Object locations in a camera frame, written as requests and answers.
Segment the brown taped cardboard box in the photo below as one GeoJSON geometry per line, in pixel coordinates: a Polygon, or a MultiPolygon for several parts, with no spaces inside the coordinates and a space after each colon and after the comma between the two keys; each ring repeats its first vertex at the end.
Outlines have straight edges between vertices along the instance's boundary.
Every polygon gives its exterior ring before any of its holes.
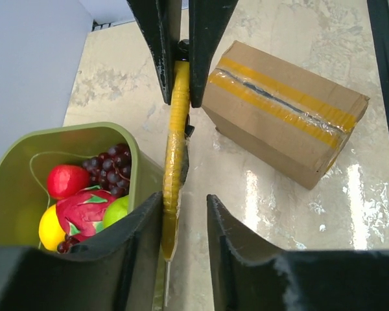
{"type": "Polygon", "coordinates": [[[334,164],[368,101],[235,41],[211,72],[202,107],[222,135],[312,189],[334,164]]]}

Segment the yellow lemon fruit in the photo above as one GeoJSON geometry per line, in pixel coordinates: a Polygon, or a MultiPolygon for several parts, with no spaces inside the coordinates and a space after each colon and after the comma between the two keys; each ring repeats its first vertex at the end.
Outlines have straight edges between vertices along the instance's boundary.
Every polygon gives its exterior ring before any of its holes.
{"type": "Polygon", "coordinates": [[[48,251],[57,251],[59,244],[65,240],[65,231],[62,229],[56,215],[55,204],[43,213],[38,234],[42,246],[48,251]]]}

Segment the red grape bunch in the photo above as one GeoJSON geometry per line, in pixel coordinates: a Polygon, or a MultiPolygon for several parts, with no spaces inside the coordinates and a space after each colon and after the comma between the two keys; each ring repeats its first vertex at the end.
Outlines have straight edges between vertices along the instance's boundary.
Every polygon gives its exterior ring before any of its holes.
{"type": "Polygon", "coordinates": [[[127,143],[113,145],[106,152],[85,159],[82,167],[89,173],[92,186],[99,186],[116,198],[129,194],[132,155],[127,143]]]}

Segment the yellow utility knife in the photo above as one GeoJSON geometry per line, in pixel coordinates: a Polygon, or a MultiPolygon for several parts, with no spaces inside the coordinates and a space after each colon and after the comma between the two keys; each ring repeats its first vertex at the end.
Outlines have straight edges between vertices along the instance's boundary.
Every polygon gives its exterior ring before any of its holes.
{"type": "Polygon", "coordinates": [[[174,66],[169,132],[163,175],[163,224],[161,248],[165,260],[163,306],[168,305],[171,262],[178,243],[180,189],[185,163],[186,120],[189,115],[189,40],[178,43],[178,59],[174,66]]]}

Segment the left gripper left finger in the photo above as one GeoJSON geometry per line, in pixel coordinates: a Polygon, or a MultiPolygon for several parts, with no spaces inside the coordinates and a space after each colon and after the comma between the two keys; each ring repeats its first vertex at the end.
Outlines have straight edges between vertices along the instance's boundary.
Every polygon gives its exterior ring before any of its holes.
{"type": "Polygon", "coordinates": [[[151,310],[162,207],[155,192],[66,254],[0,247],[0,310],[151,310]]]}

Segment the green lime fruit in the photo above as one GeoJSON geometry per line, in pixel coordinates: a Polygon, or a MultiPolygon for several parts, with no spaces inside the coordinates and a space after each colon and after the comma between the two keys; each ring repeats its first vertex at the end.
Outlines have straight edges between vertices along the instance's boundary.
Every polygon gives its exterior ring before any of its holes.
{"type": "Polygon", "coordinates": [[[102,221],[103,228],[106,229],[115,222],[124,218],[128,214],[128,206],[129,196],[123,196],[111,203],[104,214],[104,218],[102,221]]]}

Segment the red apple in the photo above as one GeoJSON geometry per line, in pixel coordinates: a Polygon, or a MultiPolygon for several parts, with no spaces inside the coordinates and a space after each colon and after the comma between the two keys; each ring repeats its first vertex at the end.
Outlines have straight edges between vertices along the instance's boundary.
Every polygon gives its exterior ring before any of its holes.
{"type": "Polygon", "coordinates": [[[76,165],[57,165],[47,177],[50,197],[61,200],[76,194],[89,185],[89,173],[76,165]]]}

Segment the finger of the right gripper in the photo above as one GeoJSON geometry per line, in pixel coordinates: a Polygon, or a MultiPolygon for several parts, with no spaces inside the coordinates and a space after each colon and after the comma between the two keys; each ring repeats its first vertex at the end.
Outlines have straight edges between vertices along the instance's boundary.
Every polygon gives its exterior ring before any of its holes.
{"type": "Polygon", "coordinates": [[[180,40],[182,2],[179,0],[128,0],[148,45],[164,103],[170,104],[174,63],[180,40]]]}
{"type": "Polygon", "coordinates": [[[238,0],[189,1],[189,92],[191,105],[202,105],[211,61],[238,0]]]}

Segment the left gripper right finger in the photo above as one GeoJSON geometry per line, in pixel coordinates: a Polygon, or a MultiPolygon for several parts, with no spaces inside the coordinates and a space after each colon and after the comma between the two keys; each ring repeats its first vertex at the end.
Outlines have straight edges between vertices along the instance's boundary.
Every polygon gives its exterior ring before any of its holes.
{"type": "Polygon", "coordinates": [[[281,249],[207,196],[216,310],[389,310],[389,250],[281,249]]]}

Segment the olive green plastic bin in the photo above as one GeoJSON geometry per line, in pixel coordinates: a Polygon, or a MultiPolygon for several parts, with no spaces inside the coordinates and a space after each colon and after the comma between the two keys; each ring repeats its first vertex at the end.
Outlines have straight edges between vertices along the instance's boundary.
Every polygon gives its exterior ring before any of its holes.
{"type": "MultiPolygon", "coordinates": [[[[80,163],[117,143],[128,143],[131,149],[130,214],[152,194],[161,192],[163,171],[121,126],[110,122],[68,126],[33,132],[14,143],[0,162],[0,247],[47,251],[40,244],[38,225],[51,205],[46,191],[50,170],[63,163],[80,163]]],[[[163,308],[164,267],[159,245],[151,310],[163,308]]]]}

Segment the pink dragon fruit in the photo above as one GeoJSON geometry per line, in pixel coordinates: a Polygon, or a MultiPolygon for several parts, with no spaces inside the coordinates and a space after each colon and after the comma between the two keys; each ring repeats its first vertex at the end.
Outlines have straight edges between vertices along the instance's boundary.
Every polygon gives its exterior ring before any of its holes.
{"type": "Polygon", "coordinates": [[[103,230],[103,218],[117,198],[99,186],[78,191],[56,203],[56,215],[63,231],[83,242],[103,230]]]}

